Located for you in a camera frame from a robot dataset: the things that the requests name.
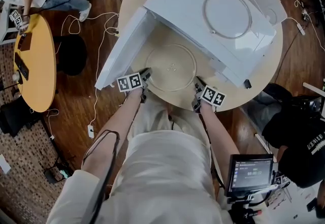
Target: black chair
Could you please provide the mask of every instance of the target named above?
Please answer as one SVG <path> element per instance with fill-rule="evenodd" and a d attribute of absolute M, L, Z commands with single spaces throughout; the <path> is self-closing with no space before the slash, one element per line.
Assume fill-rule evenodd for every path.
<path fill-rule="evenodd" d="M 15 137 L 24 125 L 30 129 L 41 119 L 41 116 L 38 112 L 31 113 L 30 107 L 20 96 L 13 102 L 0 107 L 0 128 L 4 134 L 9 133 Z"/>
<path fill-rule="evenodd" d="M 58 162 L 58 159 L 60 158 L 60 155 L 56 158 L 55 163 L 52 167 L 47 168 L 44 171 L 45 178 L 50 184 L 56 184 L 58 182 L 63 181 L 64 179 L 67 179 L 72 176 L 73 170 L 69 167 L 68 160 L 65 160 L 61 163 Z M 60 180 L 56 179 L 55 174 L 52 172 L 52 169 L 57 167 L 59 170 L 60 174 L 62 175 L 62 178 Z"/>
<path fill-rule="evenodd" d="M 56 71 L 63 71 L 70 76 L 81 73 L 87 61 L 87 49 L 83 39 L 79 35 L 66 35 L 55 36 L 53 40 L 61 43 Z"/>

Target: foot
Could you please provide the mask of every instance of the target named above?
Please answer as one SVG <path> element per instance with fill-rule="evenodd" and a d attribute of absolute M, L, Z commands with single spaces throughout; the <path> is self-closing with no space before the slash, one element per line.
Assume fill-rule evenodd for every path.
<path fill-rule="evenodd" d="M 80 12 L 80 17 L 79 17 L 80 22 L 83 22 L 84 20 L 87 19 L 90 9 L 91 9 L 91 3 L 89 3 L 89 7 L 86 10 Z"/>

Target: wooden floor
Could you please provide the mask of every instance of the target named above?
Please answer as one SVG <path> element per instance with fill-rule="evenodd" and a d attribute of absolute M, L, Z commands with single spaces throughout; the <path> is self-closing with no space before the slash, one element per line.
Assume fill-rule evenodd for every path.
<path fill-rule="evenodd" d="M 288 16 L 301 21 L 300 8 L 294 7 L 295 0 L 281 0 Z M 303 0 L 312 6 L 309 12 L 314 11 L 316 6 L 313 0 Z M 90 0 L 92 10 L 90 17 L 95 17 L 105 12 L 118 12 L 119 0 Z M 54 36 L 60 35 L 62 23 L 67 16 L 65 12 L 44 11 L 43 15 L 49 21 Z M 60 110 L 59 116 L 51 117 L 51 127 L 55 141 L 66 157 L 75 155 L 73 166 L 80 168 L 81 159 L 87 147 L 91 144 L 91 139 L 87 134 L 87 125 L 94 117 L 93 105 L 95 102 L 95 74 L 98 58 L 98 47 L 101 43 L 104 31 L 104 23 L 109 16 L 102 16 L 96 20 L 87 20 L 81 24 L 81 37 L 84 39 L 88 60 L 84 71 L 78 76 L 67 76 L 62 73 L 57 74 L 57 89 L 59 93 L 55 96 L 52 107 Z M 70 18 L 63 28 L 63 35 L 68 34 Z M 290 19 L 283 23 L 283 54 L 289 47 L 297 33 L 296 23 Z M 72 26 L 72 31 L 77 31 L 77 24 Z M 324 52 L 320 48 L 316 35 L 311 25 L 307 27 L 306 35 L 298 35 L 283 62 L 277 83 L 287 88 L 293 95 L 308 94 L 302 87 L 302 83 L 308 82 L 316 87 L 322 86 L 324 76 Z M 323 30 L 321 25 L 317 28 L 317 33 L 323 44 Z M 105 36 L 100 52 L 101 70 L 108 57 L 116 38 Z M 95 131 L 98 131 L 104 123 L 117 110 L 118 105 L 124 99 L 116 88 L 106 88 L 98 91 L 98 103 L 96 106 L 96 120 L 93 123 Z M 230 135 L 236 141 L 241 153 L 251 152 L 254 130 L 242 115 L 238 108 L 232 111 L 221 112 L 218 117 L 224 123 Z M 115 171 L 123 162 L 125 149 L 118 156 Z"/>

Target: white box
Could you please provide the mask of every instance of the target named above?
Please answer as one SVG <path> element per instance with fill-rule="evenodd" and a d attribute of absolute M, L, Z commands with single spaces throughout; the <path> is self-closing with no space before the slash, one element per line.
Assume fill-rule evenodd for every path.
<path fill-rule="evenodd" d="M 250 0 L 272 25 L 281 23 L 287 18 L 280 0 Z"/>
<path fill-rule="evenodd" d="M 212 34 L 203 15 L 205 1 L 147 0 L 123 30 L 95 86 L 102 89 L 124 75 L 159 23 L 185 37 L 209 59 L 218 60 L 210 62 L 216 75 L 241 86 L 268 51 L 276 31 L 249 0 L 209 0 L 206 4 L 209 22 L 226 36 L 243 33 L 249 22 L 248 13 L 252 21 L 248 32 L 237 39 Z"/>

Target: hand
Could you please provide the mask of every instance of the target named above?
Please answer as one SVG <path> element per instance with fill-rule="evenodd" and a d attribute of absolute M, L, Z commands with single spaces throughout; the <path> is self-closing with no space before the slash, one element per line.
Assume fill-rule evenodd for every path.
<path fill-rule="evenodd" d="M 201 114 L 204 113 L 205 111 L 213 112 L 212 105 L 210 105 L 208 102 L 205 100 L 201 100 L 201 109 L 200 112 Z"/>
<path fill-rule="evenodd" d="M 22 17 L 22 23 L 19 24 L 19 27 L 18 27 L 18 31 L 19 31 L 20 35 L 22 35 L 25 31 L 27 31 L 28 26 L 29 26 L 29 20 L 30 20 L 29 15 Z"/>
<path fill-rule="evenodd" d="M 131 90 L 127 97 L 132 99 L 140 99 L 142 93 L 143 93 L 143 88 L 136 88 L 134 90 Z"/>

